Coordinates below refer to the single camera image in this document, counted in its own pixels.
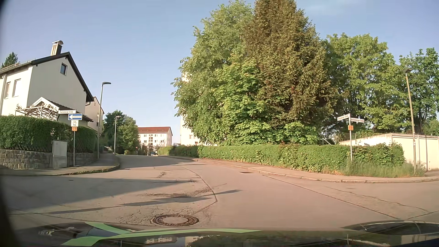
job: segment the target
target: hedge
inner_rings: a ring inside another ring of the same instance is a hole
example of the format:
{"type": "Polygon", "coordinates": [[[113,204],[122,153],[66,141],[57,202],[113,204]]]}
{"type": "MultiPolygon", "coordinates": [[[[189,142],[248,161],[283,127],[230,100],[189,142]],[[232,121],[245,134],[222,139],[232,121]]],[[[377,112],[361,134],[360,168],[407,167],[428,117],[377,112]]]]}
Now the hedge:
{"type": "MultiPolygon", "coordinates": [[[[68,152],[73,151],[73,132],[65,123],[29,116],[0,116],[0,149],[52,152],[52,141],[68,141],[68,152]]],[[[96,150],[96,132],[78,127],[76,151],[92,153],[96,150]]]]}
{"type": "MultiPolygon", "coordinates": [[[[404,151],[399,144],[356,146],[358,161],[378,166],[395,167],[404,163],[404,151]]],[[[241,146],[178,146],[158,150],[159,155],[190,156],[282,166],[302,171],[339,171],[349,160],[345,145],[241,145],[241,146]]]]}

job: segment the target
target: sidewalk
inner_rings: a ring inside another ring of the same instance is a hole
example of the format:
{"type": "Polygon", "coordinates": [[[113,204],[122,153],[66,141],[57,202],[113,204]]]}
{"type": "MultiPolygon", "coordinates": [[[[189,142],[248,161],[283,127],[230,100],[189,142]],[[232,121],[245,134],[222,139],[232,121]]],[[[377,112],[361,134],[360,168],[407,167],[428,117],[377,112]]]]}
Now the sidewalk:
{"type": "Polygon", "coordinates": [[[64,167],[58,169],[26,169],[12,170],[1,168],[0,174],[5,176],[63,176],[86,173],[113,171],[119,168],[119,159],[112,153],[100,154],[99,160],[87,166],[64,167]]]}
{"type": "Polygon", "coordinates": [[[266,174],[266,175],[272,174],[272,175],[280,175],[280,176],[287,176],[292,178],[324,181],[324,182],[413,183],[413,182],[439,181],[439,171],[428,171],[425,173],[425,177],[420,177],[420,178],[370,178],[370,177],[343,176],[343,175],[333,175],[333,174],[315,173],[315,172],[307,172],[307,171],[297,171],[297,170],[290,170],[281,167],[264,166],[261,164],[253,164],[253,163],[241,163],[241,162],[234,162],[228,160],[211,160],[211,159],[200,159],[200,158],[179,157],[179,156],[168,156],[168,157],[182,159],[182,160],[193,160],[197,162],[203,162],[205,164],[234,166],[234,167],[246,169],[250,172],[266,174]]]}

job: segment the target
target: curb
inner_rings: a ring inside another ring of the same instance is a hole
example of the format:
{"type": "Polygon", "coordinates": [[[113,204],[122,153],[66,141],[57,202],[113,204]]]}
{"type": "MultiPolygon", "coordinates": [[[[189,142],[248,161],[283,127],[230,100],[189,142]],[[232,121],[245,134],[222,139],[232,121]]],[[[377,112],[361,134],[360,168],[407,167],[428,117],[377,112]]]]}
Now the curb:
{"type": "MultiPolygon", "coordinates": [[[[198,161],[197,158],[186,158],[186,157],[178,157],[178,156],[168,156],[170,158],[175,159],[181,159],[181,160],[193,160],[198,161]]],[[[290,177],[290,178],[297,178],[297,179],[306,179],[306,180],[312,180],[312,181],[322,181],[322,182],[336,182],[336,183],[366,183],[366,184],[385,184],[385,183],[422,183],[422,182],[434,182],[439,181],[439,177],[436,178],[427,178],[427,179],[419,179],[419,180],[411,180],[411,181],[392,181],[392,180],[353,180],[353,179],[325,179],[325,178],[308,178],[308,177],[302,177],[302,176],[293,176],[293,175],[287,175],[282,173],[276,173],[276,172],[270,172],[270,171],[263,171],[256,168],[251,167],[243,167],[238,165],[232,165],[232,164],[219,164],[219,165],[227,165],[227,166],[233,166],[238,167],[242,169],[246,169],[249,171],[257,171],[259,174],[264,175],[279,175],[284,177],[290,177]]]]}
{"type": "Polygon", "coordinates": [[[27,174],[27,175],[20,175],[20,174],[3,174],[0,172],[0,175],[2,176],[15,176],[15,177],[48,177],[48,176],[67,176],[67,175],[79,175],[79,174],[90,174],[90,173],[102,173],[102,172],[109,172],[119,169],[120,167],[120,161],[119,158],[116,156],[115,165],[112,167],[99,169],[99,170],[89,170],[89,171],[76,171],[76,172],[68,172],[68,173],[60,173],[60,174],[27,174]]]}

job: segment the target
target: stone wall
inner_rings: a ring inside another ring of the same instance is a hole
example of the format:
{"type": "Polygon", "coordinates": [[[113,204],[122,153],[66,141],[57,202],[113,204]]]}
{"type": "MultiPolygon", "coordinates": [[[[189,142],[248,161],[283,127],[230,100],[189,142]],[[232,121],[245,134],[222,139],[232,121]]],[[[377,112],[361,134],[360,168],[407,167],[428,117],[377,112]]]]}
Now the stone wall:
{"type": "MultiPolygon", "coordinates": [[[[75,165],[85,166],[96,160],[94,153],[76,153],[75,165]]],[[[10,169],[53,168],[52,153],[0,149],[0,166],[10,169]]],[[[67,166],[73,166],[73,153],[67,153],[67,166]]]]}
{"type": "Polygon", "coordinates": [[[52,168],[52,153],[0,149],[0,164],[10,169],[52,168]]]}
{"type": "MultiPolygon", "coordinates": [[[[76,160],[75,165],[86,166],[96,160],[97,153],[75,153],[76,160]]],[[[73,166],[73,153],[67,153],[67,166],[73,166]]]]}

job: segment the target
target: manhole cover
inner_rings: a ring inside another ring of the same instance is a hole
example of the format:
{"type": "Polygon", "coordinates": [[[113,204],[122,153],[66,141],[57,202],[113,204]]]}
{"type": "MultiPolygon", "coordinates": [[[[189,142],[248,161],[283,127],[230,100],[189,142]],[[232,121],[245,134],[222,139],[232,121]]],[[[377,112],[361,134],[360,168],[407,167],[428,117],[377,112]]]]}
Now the manhole cover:
{"type": "Polygon", "coordinates": [[[198,219],[190,215],[167,214],[156,216],[151,221],[155,224],[166,226],[187,226],[197,223],[198,219]]]}

